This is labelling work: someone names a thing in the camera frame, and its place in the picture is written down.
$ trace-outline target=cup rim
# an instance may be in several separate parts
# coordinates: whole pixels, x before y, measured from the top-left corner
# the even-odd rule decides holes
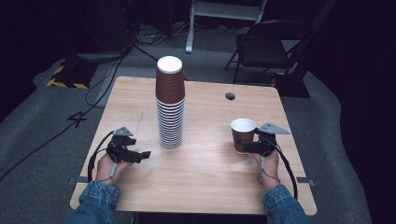
[[[242,125],[240,122],[246,122],[247,125],[244,126],[237,126]],[[248,133],[256,129],[256,122],[252,119],[235,119],[231,122],[231,128],[239,133]]]
[[[166,120],[166,121],[177,121],[177,120],[183,119],[183,113],[178,113],[173,116],[166,116],[163,114],[158,114],[158,119]]]
[[[158,60],[157,68],[166,75],[173,75],[183,68],[183,62],[175,56],[164,56]]]
[[[159,126],[160,131],[163,133],[178,133],[183,130],[183,124],[174,126],[174,127],[166,127],[166,126]]]
[[[165,145],[168,145],[168,146],[176,146],[176,145],[180,146],[181,140],[182,140],[181,138],[178,139],[177,141],[166,141],[166,140],[163,141],[161,139],[161,145],[165,144]]]
[[[177,145],[172,145],[172,146],[168,146],[168,145],[161,143],[161,146],[163,146],[163,148],[165,148],[165,149],[176,150],[178,147],[181,146],[181,142],[178,143]]]
[[[181,106],[180,108],[174,109],[174,110],[168,110],[168,109],[165,109],[165,108],[162,108],[162,107],[157,107],[157,110],[158,110],[160,113],[162,113],[162,114],[167,114],[167,113],[176,114],[176,113],[181,113],[181,112],[183,112],[183,111],[184,111],[184,107]]]
[[[158,125],[158,127],[160,127],[161,130],[170,133],[170,132],[178,131],[178,129],[180,129],[181,127],[183,127],[183,122],[180,122],[180,123],[178,123],[177,125],[173,125],[173,126],[168,126],[167,124],[160,123],[160,124]]]
[[[177,141],[177,140],[179,140],[181,138],[182,135],[183,134],[181,132],[178,135],[171,136],[171,137],[163,136],[163,135],[160,134],[160,138],[164,139],[164,140],[167,140],[167,141]]]
[[[166,103],[162,102],[161,100],[159,100],[157,96],[155,97],[155,99],[157,100],[157,105],[160,105],[161,107],[164,107],[164,108],[173,109],[173,108],[182,106],[186,97],[183,97],[183,99],[181,99],[179,102],[177,102],[175,104],[166,104]]]
[[[183,124],[183,119],[176,119],[176,120],[162,120],[158,118],[158,121],[160,122],[160,125],[165,125],[168,127],[173,127],[177,125]]]

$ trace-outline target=denim sleeve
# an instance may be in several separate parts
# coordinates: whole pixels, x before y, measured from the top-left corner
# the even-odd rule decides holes
[[[284,185],[270,189],[262,197],[262,204],[275,224],[311,223],[300,203],[295,200]]]
[[[111,223],[120,191],[92,181],[79,196],[79,206],[66,223]]]

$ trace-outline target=brown paper cup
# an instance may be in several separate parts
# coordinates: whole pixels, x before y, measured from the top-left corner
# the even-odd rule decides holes
[[[184,99],[184,72],[179,58],[165,56],[158,60],[155,95],[161,103],[168,105]]]
[[[237,143],[236,139],[249,142],[253,141],[256,122],[251,119],[235,119],[231,122],[231,129],[233,132],[233,147],[236,152],[246,154],[242,145]]]

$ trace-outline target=hand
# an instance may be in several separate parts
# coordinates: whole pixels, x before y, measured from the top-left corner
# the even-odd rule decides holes
[[[265,157],[265,167],[262,170],[262,155],[257,153],[250,153],[253,159],[257,163],[258,171],[260,172],[259,179],[262,182],[262,189],[264,192],[272,189],[273,187],[280,184],[277,177],[277,167],[279,165],[279,155],[274,150],[271,155]]]
[[[110,178],[113,165],[114,161],[112,161],[110,156],[106,153],[98,162],[96,180],[108,185],[114,185],[132,164],[128,161],[122,161],[118,163],[116,172],[114,173],[113,177]]]

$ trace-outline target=chair leg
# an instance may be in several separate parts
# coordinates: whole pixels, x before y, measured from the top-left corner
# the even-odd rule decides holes
[[[240,62],[239,62],[239,60],[238,60],[238,62],[236,63],[235,73],[233,74],[233,84],[235,84],[235,82],[236,82],[236,77],[238,76],[239,64],[240,64]]]
[[[233,56],[231,57],[230,61],[228,61],[227,65],[225,65],[224,70],[226,70],[228,68],[228,65],[230,65],[230,63],[233,61],[233,58],[235,57],[236,53],[238,52],[238,50],[236,50],[233,53]]]
[[[287,76],[287,75],[289,74],[289,70],[290,70],[290,68],[288,67],[288,68],[285,70],[284,76]]]

